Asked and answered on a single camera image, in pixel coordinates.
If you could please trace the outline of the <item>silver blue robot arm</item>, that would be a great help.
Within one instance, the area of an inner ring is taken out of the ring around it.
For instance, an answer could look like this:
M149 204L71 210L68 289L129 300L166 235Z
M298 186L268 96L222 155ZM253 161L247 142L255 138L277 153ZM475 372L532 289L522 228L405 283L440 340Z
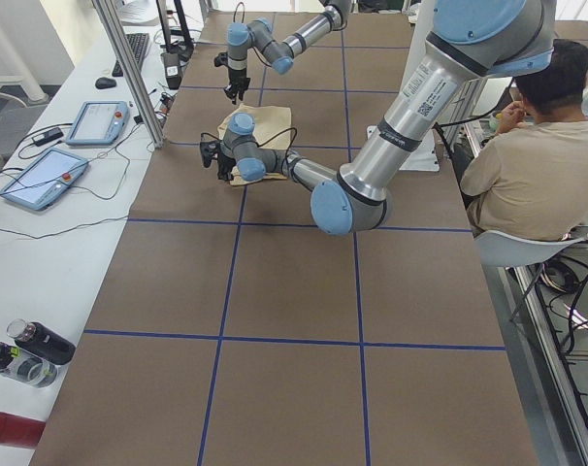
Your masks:
M315 224L331 235L381 226L391 212L387 185L418 149L461 86L488 77L517 77L551 60L553 1L435 1L425 54L356 158L330 170L293 150L261 147L253 116L236 112L224 136L201 144L203 162L246 182L280 173L310 191Z
M265 60L265 65L277 73L287 73L294 59L317 43L324 36L340 31L347 25L352 1L322 1L324 10L316 17L290 34L283 41L273 35L273 25L265 18L249 23L234 21L227 27L227 51L214 59L214 66L228 70L229 83L223 88L225 95L236 104L244 99L249 88L247 75L247 52L255 50Z

